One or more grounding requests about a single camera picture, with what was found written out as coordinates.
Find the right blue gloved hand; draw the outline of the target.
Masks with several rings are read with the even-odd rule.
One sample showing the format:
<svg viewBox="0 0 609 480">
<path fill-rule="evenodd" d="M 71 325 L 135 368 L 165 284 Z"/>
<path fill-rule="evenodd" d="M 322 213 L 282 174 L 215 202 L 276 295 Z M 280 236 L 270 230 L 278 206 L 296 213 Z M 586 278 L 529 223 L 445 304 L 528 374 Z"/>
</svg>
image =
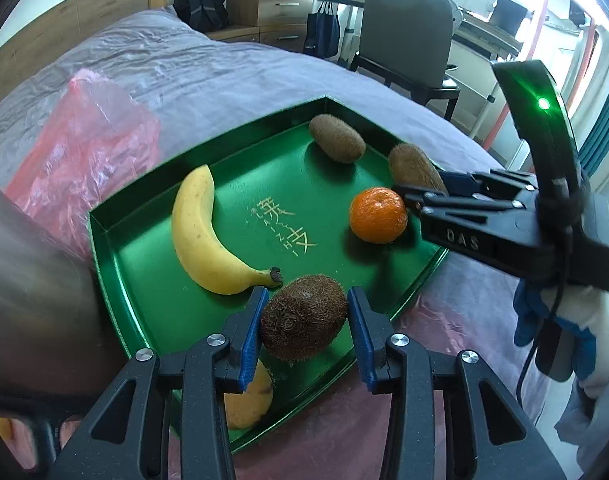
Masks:
<svg viewBox="0 0 609 480">
<path fill-rule="evenodd" d="M 514 344 L 525 347 L 553 308 L 554 288 L 522 281 L 514 296 L 518 316 Z M 569 285 L 553 322 L 574 337 L 571 369 L 579 387 L 592 400 L 609 396 L 609 292 L 590 286 Z"/>
</svg>

